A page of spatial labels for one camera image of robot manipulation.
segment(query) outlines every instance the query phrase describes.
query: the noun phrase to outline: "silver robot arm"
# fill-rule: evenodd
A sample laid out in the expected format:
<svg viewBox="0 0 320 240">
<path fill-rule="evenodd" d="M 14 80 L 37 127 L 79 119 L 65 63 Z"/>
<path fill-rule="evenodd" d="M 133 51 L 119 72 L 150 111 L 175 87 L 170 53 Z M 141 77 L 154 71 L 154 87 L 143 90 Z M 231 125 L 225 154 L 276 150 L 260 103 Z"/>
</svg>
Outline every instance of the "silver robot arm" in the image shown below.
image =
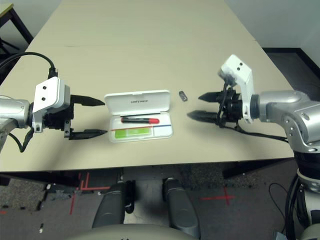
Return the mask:
<svg viewBox="0 0 320 240">
<path fill-rule="evenodd" d="M 251 69 L 235 55 L 221 67 L 220 76 L 231 86 L 240 85 L 246 123 L 259 118 L 283 127 L 298 164 L 299 181 L 293 198 L 297 199 L 299 221 L 306 228 L 301 240 L 320 238 L 320 102 L 293 90 L 254 95 Z M 287 236 L 295 239 L 295 234 Z"/>
<path fill-rule="evenodd" d="M 207 92 L 199 97 L 209 103 L 219 103 L 218 112 L 195 110 L 187 115 L 197 121 L 215 123 L 221 128 L 226 123 L 236 123 L 237 132 L 288 142 L 294 152 L 298 164 L 295 177 L 294 193 L 289 202 L 297 199 L 297 215 L 300 223 L 311 227 L 314 233 L 318 229 L 320 237 L 320 102 L 312 101 L 300 91 L 266 91 L 255 94 L 252 70 L 236 55 L 231 55 L 221 66 L 218 75 L 224 80 L 223 91 Z M 239 85 L 241 93 L 233 89 Z M 283 127 L 286 137 L 266 135 L 256 132 L 246 132 L 239 120 L 244 119 L 251 124 L 254 119 L 261 122 L 276 123 Z M 287 222 L 286 231 L 292 233 L 290 226 L 293 220 Z M 288 239 L 295 239 L 294 233 L 287 235 Z"/>
</svg>

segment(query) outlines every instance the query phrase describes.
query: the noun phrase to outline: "small black object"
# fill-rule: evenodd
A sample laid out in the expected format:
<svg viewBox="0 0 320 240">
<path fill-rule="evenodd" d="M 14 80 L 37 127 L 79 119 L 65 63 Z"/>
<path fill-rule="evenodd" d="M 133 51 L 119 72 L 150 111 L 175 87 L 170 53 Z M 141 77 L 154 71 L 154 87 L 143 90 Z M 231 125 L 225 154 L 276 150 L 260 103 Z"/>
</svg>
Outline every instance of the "small black object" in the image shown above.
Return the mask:
<svg viewBox="0 0 320 240">
<path fill-rule="evenodd" d="M 188 101 L 187 95 L 185 94 L 184 91 L 180 91 L 179 96 L 182 99 L 182 101 L 184 101 L 184 102 Z"/>
</svg>

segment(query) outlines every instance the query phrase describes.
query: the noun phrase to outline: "red tape mark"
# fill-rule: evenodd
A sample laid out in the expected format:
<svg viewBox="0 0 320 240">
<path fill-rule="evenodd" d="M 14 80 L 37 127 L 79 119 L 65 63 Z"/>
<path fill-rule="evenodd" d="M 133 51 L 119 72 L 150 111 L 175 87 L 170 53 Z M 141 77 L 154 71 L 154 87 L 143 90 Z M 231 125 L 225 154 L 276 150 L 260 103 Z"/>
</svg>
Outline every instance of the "red tape mark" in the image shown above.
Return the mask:
<svg viewBox="0 0 320 240">
<path fill-rule="evenodd" d="M 86 173 L 85 181 L 81 180 L 80 190 L 81 191 L 96 191 L 96 190 L 108 190 L 110 186 L 97 186 L 97 187 L 88 187 L 90 173 Z"/>
<path fill-rule="evenodd" d="M 224 196 L 225 196 L 226 205 L 229 206 L 230 202 L 229 202 L 229 198 L 228 198 L 227 187 L 224 187 L 223 190 L 224 190 Z"/>
<path fill-rule="evenodd" d="M 72 212 L 74 210 L 75 199 L 76 199 L 76 194 L 73 193 L 72 198 L 71 198 L 71 207 L 70 207 L 69 215 L 72 215 Z"/>
<path fill-rule="evenodd" d="M 200 200 L 207 201 L 207 200 L 221 200 L 225 199 L 226 205 L 229 206 L 230 202 L 229 199 L 235 199 L 236 197 L 234 195 L 228 195 L 227 188 L 223 188 L 224 196 L 208 196 L 208 197 L 200 197 Z"/>
</svg>

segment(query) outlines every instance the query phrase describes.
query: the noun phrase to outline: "red cross mark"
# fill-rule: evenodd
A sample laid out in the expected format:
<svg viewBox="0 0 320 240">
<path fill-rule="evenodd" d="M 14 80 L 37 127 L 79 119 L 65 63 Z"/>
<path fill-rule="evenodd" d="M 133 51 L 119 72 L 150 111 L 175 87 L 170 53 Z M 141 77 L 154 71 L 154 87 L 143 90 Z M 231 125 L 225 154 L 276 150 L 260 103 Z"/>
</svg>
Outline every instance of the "red cross mark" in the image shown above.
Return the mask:
<svg viewBox="0 0 320 240">
<path fill-rule="evenodd" d="M 234 195 L 228 195 L 227 187 L 224 187 L 223 191 L 224 191 L 224 196 L 207 196 L 207 197 L 200 197 L 199 199 L 203 201 L 225 199 L 226 205 L 229 206 L 230 205 L 229 199 L 234 199 L 236 197 Z"/>
</svg>

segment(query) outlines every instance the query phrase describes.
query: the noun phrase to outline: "table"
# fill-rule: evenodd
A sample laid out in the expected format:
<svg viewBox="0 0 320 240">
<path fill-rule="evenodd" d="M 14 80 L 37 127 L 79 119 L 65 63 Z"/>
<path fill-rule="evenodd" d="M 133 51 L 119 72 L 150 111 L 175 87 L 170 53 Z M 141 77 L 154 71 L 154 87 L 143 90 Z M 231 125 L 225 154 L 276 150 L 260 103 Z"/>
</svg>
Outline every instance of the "table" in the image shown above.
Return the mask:
<svg viewBox="0 0 320 240">
<path fill-rule="evenodd" d="M 27 51 L 50 57 L 71 94 L 100 100 L 108 93 L 168 89 L 173 136 L 168 139 L 111 143 L 104 134 L 67 140 L 45 129 L 20 153 L 8 138 L 0 172 L 101 169 L 125 166 L 232 162 L 292 157 L 286 143 L 252 137 L 186 116 L 193 110 L 217 111 L 198 100 L 220 91 L 218 69 L 236 54 L 253 69 L 254 88 L 292 89 L 223 0 L 63 0 Z M 33 101 L 48 64 L 22 57 L 0 86 L 1 94 Z M 178 92 L 188 97 L 182 102 Z M 108 129 L 106 106 L 76 106 L 71 126 Z M 241 122 L 247 131 L 284 136 L 274 123 Z M 28 130 L 15 129 L 22 141 Z"/>
<path fill-rule="evenodd" d="M 0 28 L 11 20 L 16 29 L 21 33 L 23 38 L 29 44 L 34 39 L 25 24 L 22 22 L 16 11 L 14 10 L 13 3 L 1 3 L 0 4 Z"/>
</svg>

